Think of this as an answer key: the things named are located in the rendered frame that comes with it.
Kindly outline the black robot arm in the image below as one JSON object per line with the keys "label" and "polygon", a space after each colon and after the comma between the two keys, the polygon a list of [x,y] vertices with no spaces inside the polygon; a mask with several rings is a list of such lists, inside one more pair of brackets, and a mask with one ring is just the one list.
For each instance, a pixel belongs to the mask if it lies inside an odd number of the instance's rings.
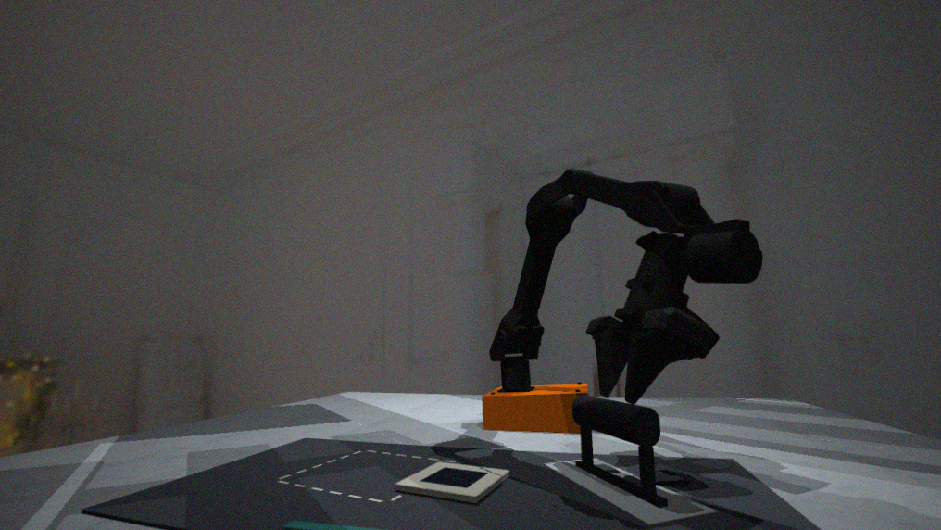
{"label": "black robot arm", "polygon": [[[567,196],[574,194],[573,198]],[[636,243],[645,250],[638,270],[661,271],[685,285],[750,284],[759,276],[762,251],[750,222],[715,223],[700,204],[698,191],[659,181],[624,182],[583,170],[566,170],[541,187],[527,205],[530,236],[513,308],[502,318],[491,345],[491,361],[501,363],[497,392],[531,392],[529,360],[537,360],[544,327],[538,310],[557,245],[585,209],[587,198],[623,209],[638,223],[657,227]],[[683,233],[678,236],[674,233]],[[522,354],[505,357],[508,354]]]}

